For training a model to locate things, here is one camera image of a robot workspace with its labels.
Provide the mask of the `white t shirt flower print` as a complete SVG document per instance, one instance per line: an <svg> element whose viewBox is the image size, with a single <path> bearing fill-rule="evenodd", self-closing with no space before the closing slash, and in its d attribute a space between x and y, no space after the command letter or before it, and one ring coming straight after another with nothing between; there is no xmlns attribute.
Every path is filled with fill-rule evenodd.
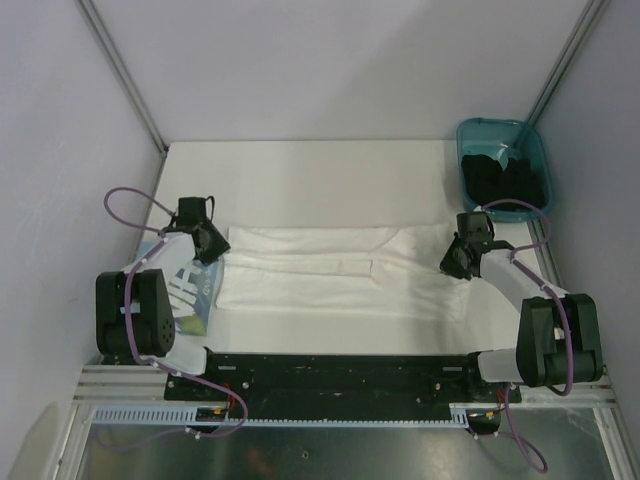
<svg viewBox="0 0 640 480"><path fill-rule="evenodd" d="M439 268L452 238L449 223L232 227L216 306L458 323L470 284Z"/></svg>

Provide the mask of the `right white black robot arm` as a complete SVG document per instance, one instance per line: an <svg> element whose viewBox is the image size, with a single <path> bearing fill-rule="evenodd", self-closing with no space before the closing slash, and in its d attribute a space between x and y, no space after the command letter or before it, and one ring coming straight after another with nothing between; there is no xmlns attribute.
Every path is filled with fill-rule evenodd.
<svg viewBox="0 0 640 480"><path fill-rule="evenodd" d="M515 347L475 353L477 367L461 376L463 393L484 401L498 383L513 383L566 396L576 383L599 380L604 361L593 298L571 294L531 270L516 257L515 247L495 238L486 213L461 213L456 222L441 272L484 280L519 313Z"/></svg>

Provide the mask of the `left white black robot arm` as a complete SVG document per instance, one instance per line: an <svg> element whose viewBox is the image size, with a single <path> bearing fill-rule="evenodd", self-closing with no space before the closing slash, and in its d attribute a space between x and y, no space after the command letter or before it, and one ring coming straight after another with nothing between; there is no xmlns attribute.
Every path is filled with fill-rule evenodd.
<svg viewBox="0 0 640 480"><path fill-rule="evenodd" d="M197 398L214 397L221 376L192 338L205 332L219 262L230 245L213 224L215 199L182 197L157 242L130 265L96 279L96 343L104 356L187 374Z"/></svg>

